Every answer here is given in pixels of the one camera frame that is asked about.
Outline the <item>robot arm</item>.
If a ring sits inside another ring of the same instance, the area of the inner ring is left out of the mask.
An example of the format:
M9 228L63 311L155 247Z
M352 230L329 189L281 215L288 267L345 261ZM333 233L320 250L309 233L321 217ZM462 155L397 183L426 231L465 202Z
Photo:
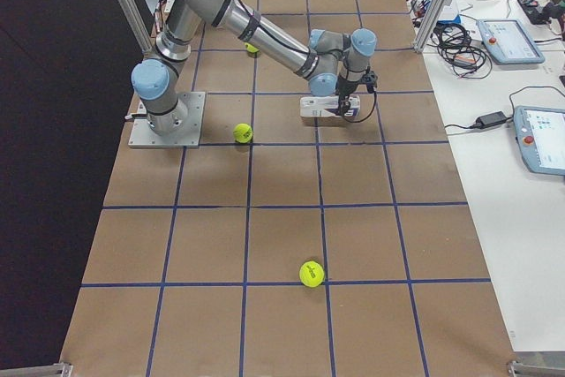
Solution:
M127 116L132 134L144 132L150 148L195 147L211 94L251 100L256 76L252 45L260 58L277 62L305 80L304 98L330 100L332 114L358 123L366 87L377 77L370 61L377 37L368 29L350 34L304 29L301 42L243 0L175 0L149 55L132 69L138 106Z

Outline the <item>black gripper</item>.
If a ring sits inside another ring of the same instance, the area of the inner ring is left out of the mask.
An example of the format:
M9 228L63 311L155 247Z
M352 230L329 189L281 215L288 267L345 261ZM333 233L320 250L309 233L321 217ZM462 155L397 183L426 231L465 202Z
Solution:
M361 98L357 94L345 94L336 91L337 109L336 115L339 117L359 117L361 112Z

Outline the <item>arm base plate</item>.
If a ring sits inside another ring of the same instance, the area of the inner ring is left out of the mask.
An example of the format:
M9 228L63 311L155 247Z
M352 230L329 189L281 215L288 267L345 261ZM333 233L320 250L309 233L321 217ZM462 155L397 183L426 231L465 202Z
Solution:
M197 148L200 145L206 93L183 92L177 94L177 106L167 115L157 116L147 112L139 101L132 119L128 146L131 148Z

